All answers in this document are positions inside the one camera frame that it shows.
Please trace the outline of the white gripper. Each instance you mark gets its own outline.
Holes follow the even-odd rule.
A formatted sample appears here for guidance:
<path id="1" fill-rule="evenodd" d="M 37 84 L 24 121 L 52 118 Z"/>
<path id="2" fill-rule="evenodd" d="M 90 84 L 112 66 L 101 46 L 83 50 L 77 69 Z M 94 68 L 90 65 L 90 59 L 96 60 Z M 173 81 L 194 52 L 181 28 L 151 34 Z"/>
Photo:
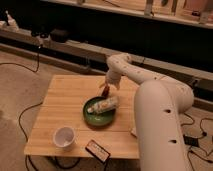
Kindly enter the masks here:
<path id="1" fill-rule="evenodd" d="M 101 83 L 99 88 L 106 87 L 108 84 L 112 84 L 115 86 L 117 90 L 120 89 L 120 80 L 121 75 L 119 73 L 114 72 L 113 70 L 108 70 L 106 73 L 106 83 Z"/>

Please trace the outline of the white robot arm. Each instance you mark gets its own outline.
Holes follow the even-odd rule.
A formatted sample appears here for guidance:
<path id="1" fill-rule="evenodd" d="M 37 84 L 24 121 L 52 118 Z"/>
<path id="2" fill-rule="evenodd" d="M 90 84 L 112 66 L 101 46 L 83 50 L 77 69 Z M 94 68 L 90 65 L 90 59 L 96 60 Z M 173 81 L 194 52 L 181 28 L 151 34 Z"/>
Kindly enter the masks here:
<path id="1" fill-rule="evenodd" d="M 134 118 L 141 171 L 192 171 L 179 119 L 193 105 L 192 88 L 132 65 L 127 53 L 109 56 L 106 63 L 106 84 L 119 87 L 125 76 L 138 85 Z"/>

